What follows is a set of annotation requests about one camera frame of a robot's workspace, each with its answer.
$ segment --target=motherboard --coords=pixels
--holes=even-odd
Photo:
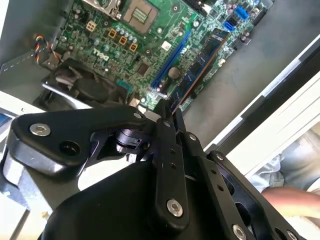
[[[55,50],[124,87],[127,104],[184,111],[266,12],[259,0],[74,0]]]

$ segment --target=white panel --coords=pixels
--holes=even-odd
[[[320,72],[228,155],[250,177],[320,121]]]
[[[1,0],[0,1],[0,38],[1,38],[2,30],[3,30],[4,24],[5,24],[8,5],[9,5],[9,0]]]

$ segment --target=black metal bracket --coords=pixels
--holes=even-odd
[[[136,155],[137,163],[79,191],[84,168],[124,154]],[[12,177],[16,166],[18,176]],[[164,100],[145,114],[119,106],[17,117],[0,167],[1,192],[9,191],[11,199],[29,209],[55,210],[45,240],[74,239],[73,232],[64,230],[65,221],[84,231],[76,234],[80,239],[91,231],[109,233],[122,224],[108,218],[115,214],[139,219],[130,229],[138,239],[264,240],[288,238],[288,231],[299,236],[221,152],[204,153],[198,138],[186,131],[181,111],[172,116]],[[122,205],[124,212],[108,205],[97,208],[118,201],[134,207]],[[79,227],[81,214],[99,218],[101,213],[111,225]],[[121,230],[116,235],[128,236]]]

